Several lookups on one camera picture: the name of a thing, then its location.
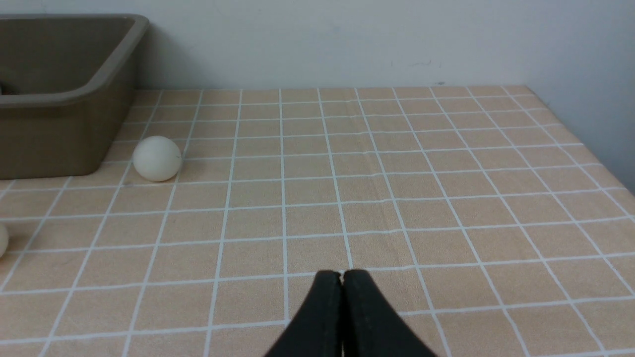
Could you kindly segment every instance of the brown plastic bin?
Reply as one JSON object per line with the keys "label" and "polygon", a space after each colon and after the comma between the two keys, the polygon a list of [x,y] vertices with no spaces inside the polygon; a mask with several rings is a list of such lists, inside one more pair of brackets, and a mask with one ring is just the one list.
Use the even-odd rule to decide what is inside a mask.
{"label": "brown plastic bin", "polygon": [[134,96],[138,15],[0,15],[0,179],[94,172]]}

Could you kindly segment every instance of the white ball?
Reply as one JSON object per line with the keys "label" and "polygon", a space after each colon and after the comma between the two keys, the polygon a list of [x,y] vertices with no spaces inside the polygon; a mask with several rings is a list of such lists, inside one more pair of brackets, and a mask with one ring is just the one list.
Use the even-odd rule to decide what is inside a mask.
{"label": "white ball", "polygon": [[6,251],[6,247],[9,245],[9,232],[6,230],[4,224],[0,223],[0,257]]}
{"label": "white ball", "polygon": [[166,137],[145,138],[132,154],[132,164],[139,175],[155,182],[165,181],[176,175],[181,162],[181,150]]}

